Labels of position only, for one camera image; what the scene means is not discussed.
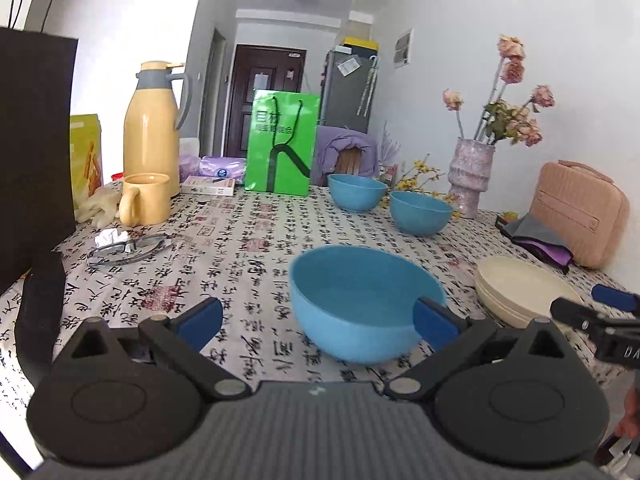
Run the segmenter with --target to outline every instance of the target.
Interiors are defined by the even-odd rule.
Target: gray thermos handle
[[[191,77],[187,73],[169,74],[167,76],[167,79],[169,81],[175,81],[176,79],[184,80],[184,84],[182,86],[182,94],[186,95],[186,97],[184,98],[184,107],[181,108],[180,111],[178,111],[178,118],[175,120],[175,129],[179,130],[184,124],[184,121],[187,118],[187,114],[189,113],[189,108],[191,107],[191,93],[193,91],[191,87]]]

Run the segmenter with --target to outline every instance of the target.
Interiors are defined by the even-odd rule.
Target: stack of plates
[[[526,328],[537,317],[551,318],[549,309],[557,298],[582,304],[578,293],[560,276],[504,256],[489,256],[478,264],[476,292],[485,307],[516,328]],[[571,330],[558,326],[563,332]]]

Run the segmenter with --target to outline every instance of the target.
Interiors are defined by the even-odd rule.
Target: vase
[[[478,216],[480,193],[489,188],[495,146],[475,139],[458,139],[456,153],[449,167],[450,194],[454,208],[463,218]]]

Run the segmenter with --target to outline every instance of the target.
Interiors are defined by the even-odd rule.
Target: table
[[[287,281],[292,259],[325,244],[379,248],[423,266],[440,280],[448,307],[459,316],[490,316],[473,288],[478,260],[503,254],[545,267],[504,238],[494,221],[495,213],[481,212],[476,220],[452,219],[440,234],[417,238],[400,233],[382,207],[368,214],[339,210],[327,188],[314,187],[305,198],[242,189],[234,197],[180,195],[165,224],[132,230],[175,237],[171,250],[152,260],[89,269],[85,258],[98,231],[88,224],[78,226],[60,245],[67,277],[56,353],[87,317],[101,316],[114,328],[135,326],[154,313],[175,317],[216,296],[224,306],[224,323],[202,353],[253,387],[261,380],[373,381],[380,386],[431,349],[422,342],[411,354],[374,367],[323,354],[292,312]],[[617,286],[604,273],[572,267],[565,279],[585,302],[612,314],[590,297],[596,283]],[[0,392],[17,410],[25,409],[33,393],[15,356],[13,328],[21,290],[18,282],[0,299]],[[601,385],[620,373],[619,367],[595,361],[593,347],[578,333],[568,338]]]

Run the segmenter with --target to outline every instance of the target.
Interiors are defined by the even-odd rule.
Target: mug
[[[171,179],[164,173],[137,173],[122,181],[120,221],[129,227],[166,222],[171,210]]]

